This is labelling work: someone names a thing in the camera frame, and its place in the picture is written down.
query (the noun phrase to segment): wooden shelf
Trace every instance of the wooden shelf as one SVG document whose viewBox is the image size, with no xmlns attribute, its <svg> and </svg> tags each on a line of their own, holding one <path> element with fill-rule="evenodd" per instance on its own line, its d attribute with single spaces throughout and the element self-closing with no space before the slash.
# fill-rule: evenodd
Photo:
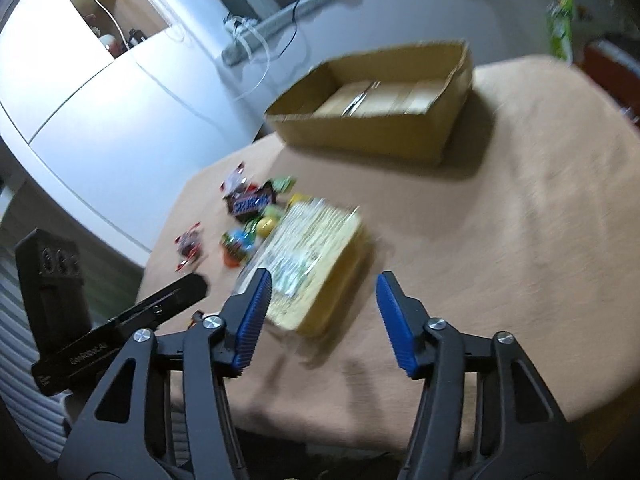
<svg viewBox="0 0 640 480">
<path fill-rule="evenodd" d="M 160 15 L 149 0 L 98 0 L 116 19 L 125 37 L 131 29 L 139 29 L 151 37 L 168 27 L 166 20 Z M 108 15 L 94 0 L 71 0 L 78 13 L 85 17 L 94 14 L 95 26 L 102 34 L 112 34 L 120 42 L 120 33 Z"/>
</svg>

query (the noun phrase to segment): open cardboard box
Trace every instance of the open cardboard box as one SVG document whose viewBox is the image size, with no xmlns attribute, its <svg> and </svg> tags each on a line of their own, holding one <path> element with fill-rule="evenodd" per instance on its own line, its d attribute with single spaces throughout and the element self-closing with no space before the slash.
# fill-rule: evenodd
<svg viewBox="0 0 640 480">
<path fill-rule="evenodd" d="M 465 41 L 351 54 L 312 69 L 276 99 L 266 119 L 293 146 L 437 164 L 472 72 Z"/>
</svg>

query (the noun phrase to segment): table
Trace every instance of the table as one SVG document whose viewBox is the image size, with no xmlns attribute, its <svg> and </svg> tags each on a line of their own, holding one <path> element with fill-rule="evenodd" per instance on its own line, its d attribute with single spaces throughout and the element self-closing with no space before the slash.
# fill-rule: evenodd
<svg viewBox="0 0 640 480">
<path fill-rule="evenodd" d="M 252 365 L 228 384 L 240 428 L 404 448 L 422 385 L 397 367 L 377 311 L 385 269 L 461 332 L 513 332 L 590 460 L 640 408 L 640 144 L 578 70 L 548 57 L 477 68 L 439 168 L 296 151 L 271 135 L 203 170 L 175 203 L 139 298 L 177 279 L 173 240 L 195 221 L 211 290 L 159 333 L 183 330 L 196 308 L 216 312 L 232 290 L 238 272 L 222 265 L 218 240 L 234 221 L 219 186 L 241 160 L 255 180 L 294 174 L 301 192 L 359 206 L 374 257 L 319 363 L 263 331 Z"/>
</svg>

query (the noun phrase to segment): yellow candy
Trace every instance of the yellow candy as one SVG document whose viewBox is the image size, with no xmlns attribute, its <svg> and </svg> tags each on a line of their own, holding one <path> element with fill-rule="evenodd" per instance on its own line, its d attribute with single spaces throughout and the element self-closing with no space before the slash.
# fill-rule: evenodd
<svg viewBox="0 0 640 480">
<path fill-rule="evenodd" d="M 255 232 L 260 238 L 266 238 L 275 229 L 276 225 L 278 225 L 278 221 L 275 218 L 265 216 L 258 222 Z"/>
<path fill-rule="evenodd" d="M 313 197 L 309 195 L 303 195 L 302 193 L 294 193 L 287 203 L 287 209 L 289 209 L 296 202 L 309 202 Z"/>
</svg>

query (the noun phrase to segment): green package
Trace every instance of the green package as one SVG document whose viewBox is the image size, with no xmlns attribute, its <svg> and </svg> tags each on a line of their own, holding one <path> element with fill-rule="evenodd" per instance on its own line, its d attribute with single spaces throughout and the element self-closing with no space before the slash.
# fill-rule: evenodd
<svg viewBox="0 0 640 480">
<path fill-rule="evenodd" d="M 268 181 L 273 187 L 276 193 L 288 193 L 296 185 L 296 178 L 294 176 L 279 176 L 276 178 L 270 178 Z"/>
<path fill-rule="evenodd" d="M 249 241 L 251 243 L 255 242 L 256 229 L 258 227 L 258 222 L 260 221 L 260 218 L 262 217 L 258 216 L 258 218 L 253 218 L 249 220 L 246 224 L 244 224 L 244 232 L 249 235 Z"/>
<path fill-rule="evenodd" d="M 286 211 L 276 204 L 269 204 L 262 210 L 262 216 L 270 216 L 271 218 L 275 218 L 276 220 L 280 220 Z"/>
<path fill-rule="evenodd" d="M 551 54 L 567 63 L 574 60 L 571 34 L 574 4 L 575 0 L 557 0 L 546 11 Z"/>
</svg>

